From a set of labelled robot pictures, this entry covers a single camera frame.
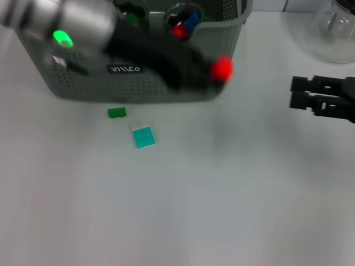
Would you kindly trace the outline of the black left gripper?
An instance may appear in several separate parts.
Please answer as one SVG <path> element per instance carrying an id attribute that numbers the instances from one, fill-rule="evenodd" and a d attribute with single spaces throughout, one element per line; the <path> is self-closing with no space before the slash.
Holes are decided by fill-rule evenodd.
<path id="1" fill-rule="evenodd" d="M 210 74 L 210 68 L 220 65 L 221 55 L 206 59 L 196 48 L 173 36 L 150 35 L 127 23 L 116 24 L 105 51 L 150 68 L 174 90 L 222 91 L 227 84 Z"/>

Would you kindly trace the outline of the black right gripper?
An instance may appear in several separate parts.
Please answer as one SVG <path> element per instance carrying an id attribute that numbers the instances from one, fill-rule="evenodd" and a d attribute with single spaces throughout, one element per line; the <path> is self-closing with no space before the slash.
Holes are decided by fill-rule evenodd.
<path id="1" fill-rule="evenodd" d="M 306 77 L 294 76 L 291 83 L 290 108 L 306 110 L 310 108 L 315 116 L 345 118 L 346 101 L 342 98 L 318 94 L 340 94 L 348 101 L 347 119 L 354 124 L 354 77 L 346 77 L 343 81 L 338 78 L 314 76 L 311 80 Z"/>

